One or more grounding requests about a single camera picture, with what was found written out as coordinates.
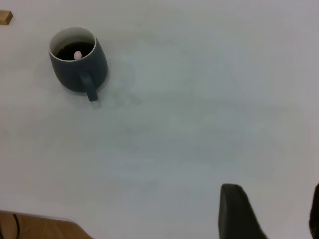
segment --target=black object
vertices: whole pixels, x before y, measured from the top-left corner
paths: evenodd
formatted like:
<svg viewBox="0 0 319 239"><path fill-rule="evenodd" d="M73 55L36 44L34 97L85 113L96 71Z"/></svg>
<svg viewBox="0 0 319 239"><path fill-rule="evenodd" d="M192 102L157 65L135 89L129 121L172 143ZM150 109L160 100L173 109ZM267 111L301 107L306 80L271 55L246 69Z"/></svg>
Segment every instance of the black object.
<svg viewBox="0 0 319 239"><path fill-rule="evenodd" d="M19 224L19 220L18 220L18 217L16 216L16 214L13 214L13 217L14 217L14 220L15 220L15 223L16 223L16 239L19 239L20 237L20 224ZM2 232L1 232L1 229L0 229L0 239L4 239L3 235L2 235Z"/></svg>
<svg viewBox="0 0 319 239"><path fill-rule="evenodd" d="M74 53L80 51L82 58L90 54L93 50L94 44L90 42L75 42L63 47L57 54L56 57L61 60L73 61Z"/></svg>
<svg viewBox="0 0 319 239"><path fill-rule="evenodd" d="M319 239L319 184L315 188L313 206L310 212L309 228L313 239Z"/></svg>
<svg viewBox="0 0 319 239"><path fill-rule="evenodd" d="M73 43L93 44L93 49L80 60L58 58L62 49ZM86 92L89 101L96 101L98 89L108 73L107 61L97 38L81 27L66 28L51 40L49 54L54 72L63 86L76 92Z"/></svg>
<svg viewBox="0 0 319 239"><path fill-rule="evenodd" d="M220 190L218 228L220 239L266 239L245 191L236 184Z"/></svg>

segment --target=black cable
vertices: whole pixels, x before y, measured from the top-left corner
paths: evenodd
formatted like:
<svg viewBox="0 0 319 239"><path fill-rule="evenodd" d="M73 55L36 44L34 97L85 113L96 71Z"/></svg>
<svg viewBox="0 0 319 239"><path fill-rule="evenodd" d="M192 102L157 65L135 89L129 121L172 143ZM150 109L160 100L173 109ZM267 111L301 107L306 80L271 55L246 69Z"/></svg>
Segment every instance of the black cable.
<svg viewBox="0 0 319 239"><path fill-rule="evenodd" d="M13 217L15 219L15 223L16 223L16 239L19 239L20 237L20 224L19 224L19 220L16 217L16 214L13 214Z"/></svg>
<svg viewBox="0 0 319 239"><path fill-rule="evenodd" d="M13 214L13 217L15 219L15 223L16 223L16 239L19 239L20 237L20 224L19 224L19 220L16 217L16 214ZM0 239L4 239L3 234L1 232L1 228L0 228Z"/></svg>

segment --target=wooden floor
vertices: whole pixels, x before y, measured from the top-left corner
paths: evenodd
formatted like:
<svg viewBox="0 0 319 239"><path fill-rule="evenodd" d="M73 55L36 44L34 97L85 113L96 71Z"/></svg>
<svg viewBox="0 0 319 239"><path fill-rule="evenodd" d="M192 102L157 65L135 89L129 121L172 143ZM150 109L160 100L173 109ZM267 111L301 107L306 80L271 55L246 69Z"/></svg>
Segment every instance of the wooden floor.
<svg viewBox="0 0 319 239"><path fill-rule="evenodd" d="M52 219L17 215L19 239L92 239L78 225ZM0 232L4 239L16 238L16 223L11 213L0 213Z"/></svg>

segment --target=coffee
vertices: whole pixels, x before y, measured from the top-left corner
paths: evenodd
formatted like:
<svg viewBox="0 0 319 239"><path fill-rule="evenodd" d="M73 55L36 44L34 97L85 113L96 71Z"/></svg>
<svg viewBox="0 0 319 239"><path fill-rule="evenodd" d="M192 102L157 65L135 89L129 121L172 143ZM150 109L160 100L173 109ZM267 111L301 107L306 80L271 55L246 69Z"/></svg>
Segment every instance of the coffee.
<svg viewBox="0 0 319 239"><path fill-rule="evenodd" d="M74 42L63 47L56 57L61 60L71 61L74 60L74 53L80 51L82 58L87 56L94 48L94 45L89 42Z"/></svg>

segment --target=small white object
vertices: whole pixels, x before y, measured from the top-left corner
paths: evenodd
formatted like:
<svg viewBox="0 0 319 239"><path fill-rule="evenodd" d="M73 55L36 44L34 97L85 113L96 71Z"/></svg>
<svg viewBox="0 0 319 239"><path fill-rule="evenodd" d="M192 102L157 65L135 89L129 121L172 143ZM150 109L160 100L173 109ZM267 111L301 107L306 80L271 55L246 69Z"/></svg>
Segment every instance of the small white object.
<svg viewBox="0 0 319 239"><path fill-rule="evenodd" d="M82 58L82 53L80 51L76 51L74 53L74 60L80 60Z"/></svg>

